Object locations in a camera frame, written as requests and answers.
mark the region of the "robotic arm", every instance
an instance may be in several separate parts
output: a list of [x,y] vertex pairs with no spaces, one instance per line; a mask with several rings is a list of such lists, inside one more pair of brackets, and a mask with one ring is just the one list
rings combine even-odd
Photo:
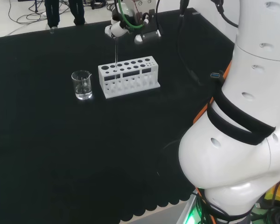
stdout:
[[[137,44],[160,38],[155,0],[123,1],[105,33],[116,38],[140,30]],[[211,1],[237,27],[224,16],[223,0]],[[188,4],[181,0],[181,20]],[[241,119],[239,111],[245,115]],[[183,136],[179,161],[191,183],[204,189],[205,201],[234,217],[231,224],[249,223],[253,205],[280,181],[280,0],[240,0],[228,78],[208,111]]]
[[155,5],[155,0],[119,1],[112,11],[111,25],[105,28],[105,33],[116,38],[140,30],[141,34],[135,37],[136,44],[159,39],[161,34],[156,25]]

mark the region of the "green light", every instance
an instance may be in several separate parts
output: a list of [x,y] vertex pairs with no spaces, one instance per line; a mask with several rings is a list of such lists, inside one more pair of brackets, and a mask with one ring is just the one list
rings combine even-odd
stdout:
[[193,217],[193,213],[189,213],[188,217],[185,219],[183,224],[195,224],[195,219]]
[[190,218],[188,219],[188,221],[186,222],[186,224],[195,224],[195,219],[193,216],[190,216]]

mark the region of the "person's legs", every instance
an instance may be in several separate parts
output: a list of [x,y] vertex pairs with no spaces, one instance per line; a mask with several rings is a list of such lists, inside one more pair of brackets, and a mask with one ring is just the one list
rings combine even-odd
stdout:
[[83,0],[69,0],[70,3],[70,11],[75,17],[74,23],[76,26],[84,25],[85,18],[84,18],[84,6]]
[[59,0],[45,0],[48,26],[57,27],[60,22],[59,17]]

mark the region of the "white floor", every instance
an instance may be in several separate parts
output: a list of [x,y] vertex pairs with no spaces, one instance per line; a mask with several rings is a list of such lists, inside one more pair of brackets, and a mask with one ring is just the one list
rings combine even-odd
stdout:
[[[11,0],[11,10],[10,17],[14,20],[17,20],[22,15],[27,15],[32,13],[28,10],[30,6],[33,5],[33,1],[24,1],[18,2],[17,0]],[[16,30],[11,35],[22,34],[28,32],[34,32],[39,30],[44,30],[47,24],[47,21],[39,21],[28,26],[20,25],[16,22],[13,22],[8,17],[9,11],[9,0],[0,0],[0,37],[6,36]],[[60,12],[63,12],[67,7],[62,5],[60,7]],[[39,12],[44,12],[45,6],[42,4],[39,8]],[[100,21],[109,21],[111,18],[111,12],[106,9],[106,7],[101,9],[92,10],[91,7],[85,7],[85,20],[87,23],[100,22]],[[20,20],[21,22],[28,21],[25,17]],[[74,26],[74,16],[71,12],[64,13],[60,15],[59,28]]]

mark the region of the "black table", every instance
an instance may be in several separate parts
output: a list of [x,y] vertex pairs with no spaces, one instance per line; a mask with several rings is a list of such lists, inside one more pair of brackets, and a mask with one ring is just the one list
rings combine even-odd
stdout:
[[[0,38],[0,224],[117,224],[189,199],[178,142],[163,148],[191,127],[213,90],[209,74],[225,70],[233,50],[193,12],[181,52],[202,88],[176,54],[177,11],[159,15],[159,42],[119,39],[120,61],[155,58],[161,88],[108,100],[98,65],[114,61],[109,22]],[[92,100],[76,99],[76,70],[93,73]]]

